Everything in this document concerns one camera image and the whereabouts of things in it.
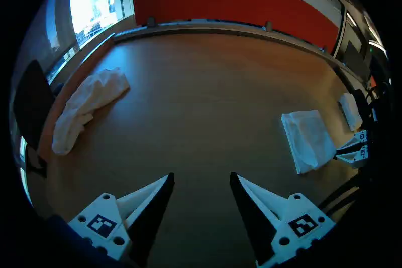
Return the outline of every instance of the folded white towel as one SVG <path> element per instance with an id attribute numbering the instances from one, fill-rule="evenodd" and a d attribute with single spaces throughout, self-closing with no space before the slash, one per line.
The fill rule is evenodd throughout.
<path id="1" fill-rule="evenodd" d="M 339 103 L 342 106 L 350 130 L 354 132 L 361 127 L 363 120 L 361 119 L 359 110 L 357 109 L 356 100 L 353 97 L 353 94 L 343 93 L 339 99 Z"/>
<path id="2" fill-rule="evenodd" d="M 335 146 L 317 110 L 282 115 L 298 174 L 318 169 L 335 153 Z"/>
<path id="3" fill-rule="evenodd" d="M 126 76 L 119 68 L 88 76 L 57 119 L 53 132 L 53 152 L 68 154 L 84 130 L 84 124 L 93 118 L 93 111 L 111 102 L 129 87 Z"/>

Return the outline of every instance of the white towel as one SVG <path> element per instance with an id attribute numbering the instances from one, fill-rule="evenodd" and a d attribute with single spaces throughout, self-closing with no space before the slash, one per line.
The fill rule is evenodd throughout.
<path id="1" fill-rule="evenodd" d="M 298 174 L 318 169 L 335 153 L 335 146 L 317 110 L 282 115 Z"/>
<path id="2" fill-rule="evenodd" d="M 359 110 L 357 109 L 356 100 L 353 97 L 353 94 L 343 93 L 339 99 L 339 103 L 342 106 L 342 110 L 345 114 L 350 130 L 354 132 L 361 127 L 363 120 L 361 119 Z"/>
<path id="3" fill-rule="evenodd" d="M 103 70 L 87 77 L 57 119 L 53 132 L 53 152 L 68 154 L 84 130 L 84 124 L 93 118 L 94 110 L 111 102 L 129 87 L 126 76 L 119 68 Z"/>

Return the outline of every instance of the screw hole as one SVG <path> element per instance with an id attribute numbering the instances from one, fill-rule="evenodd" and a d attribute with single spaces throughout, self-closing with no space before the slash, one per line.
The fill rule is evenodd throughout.
<path id="1" fill-rule="evenodd" d="M 107 251 L 105 248 L 103 248 L 102 246 L 97 247 L 97 250 L 98 250 L 100 253 L 103 253 L 103 254 L 107 254 L 107 253 L 108 253 L 108 251 Z"/>
<path id="2" fill-rule="evenodd" d="M 115 237 L 115 238 L 113 239 L 113 243 L 116 244 L 116 245 L 118 245 L 118 246 L 121 246 L 121 245 L 124 244 L 124 240 L 123 240 L 121 237 Z"/>
<path id="3" fill-rule="evenodd" d="M 90 238 L 88 238 L 88 237 L 85 237 L 84 239 L 83 239 L 86 243 L 89 243 L 89 244 L 93 244 L 93 242 L 92 242 L 92 240 L 90 239 Z"/>
<path id="4" fill-rule="evenodd" d="M 282 246 L 286 246 L 289 243 L 290 243 L 290 240 L 287 237 L 280 238 L 280 240 L 279 240 L 279 244 L 281 244 Z"/>

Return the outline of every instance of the building outside window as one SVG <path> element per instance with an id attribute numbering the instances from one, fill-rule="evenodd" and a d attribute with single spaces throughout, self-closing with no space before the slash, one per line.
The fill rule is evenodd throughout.
<path id="1" fill-rule="evenodd" d="M 71 0 L 70 5 L 80 47 L 101 30 L 117 22 L 115 0 Z"/>

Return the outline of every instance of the crumpled white towel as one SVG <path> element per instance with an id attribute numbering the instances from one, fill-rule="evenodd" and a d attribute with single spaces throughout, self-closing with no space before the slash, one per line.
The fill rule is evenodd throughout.
<path id="1" fill-rule="evenodd" d="M 55 154 L 68 154 L 77 140 L 84 124 L 92 113 L 117 98 L 130 87 L 126 76 L 119 68 L 103 70 L 88 76 L 70 97 L 63 113 L 57 119 L 52 149 Z"/>
<path id="2" fill-rule="evenodd" d="M 353 94 L 343 93 L 339 99 L 339 103 L 342 106 L 343 113 L 345 113 L 346 121 L 348 122 L 349 128 L 352 132 L 357 130 L 363 124 L 363 120 L 357 109 L 356 100 Z"/>
<path id="3" fill-rule="evenodd" d="M 298 174 L 318 169 L 335 153 L 335 146 L 317 110 L 282 114 L 290 150 Z"/>

